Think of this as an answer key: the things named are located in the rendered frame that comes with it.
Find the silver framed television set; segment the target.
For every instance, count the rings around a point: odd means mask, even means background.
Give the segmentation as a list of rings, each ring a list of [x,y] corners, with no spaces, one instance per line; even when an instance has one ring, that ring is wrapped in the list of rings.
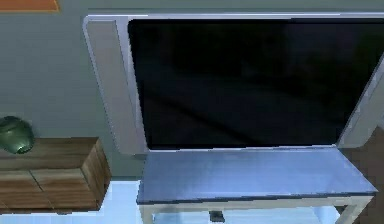
[[[83,31],[123,154],[357,148],[384,116],[380,15],[89,15]]]

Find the blue topped white table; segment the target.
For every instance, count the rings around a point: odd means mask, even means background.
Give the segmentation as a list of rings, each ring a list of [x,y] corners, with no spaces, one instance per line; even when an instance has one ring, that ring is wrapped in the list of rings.
[[[312,207],[352,224],[377,189],[335,146],[150,152],[136,203],[158,213]]]

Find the small black box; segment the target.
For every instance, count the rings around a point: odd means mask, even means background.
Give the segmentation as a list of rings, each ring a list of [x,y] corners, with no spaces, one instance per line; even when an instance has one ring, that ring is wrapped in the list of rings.
[[[225,218],[223,216],[223,213],[221,211],[210,211],[210,221],[211,222],[224,222]]]

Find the brown wooden cupboard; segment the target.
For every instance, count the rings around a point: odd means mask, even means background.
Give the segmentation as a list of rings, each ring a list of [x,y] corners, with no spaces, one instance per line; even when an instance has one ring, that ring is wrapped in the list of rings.
[[[110,181],[99,138],[39,138],[26,154],[0,151],[0,215],[98,211]]]

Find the green round vase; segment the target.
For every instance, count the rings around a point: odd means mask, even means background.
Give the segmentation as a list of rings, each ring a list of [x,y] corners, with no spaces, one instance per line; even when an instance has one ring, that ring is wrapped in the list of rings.
[[[0,118],[0,148],[12,154],[25,154],[34,146],[31,125],[15,116]]]

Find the orange framed picture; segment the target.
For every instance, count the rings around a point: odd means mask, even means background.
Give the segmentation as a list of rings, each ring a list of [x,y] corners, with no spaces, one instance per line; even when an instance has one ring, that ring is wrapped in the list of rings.
[[[58,12],[57,0],[0,0],[1,13]]]

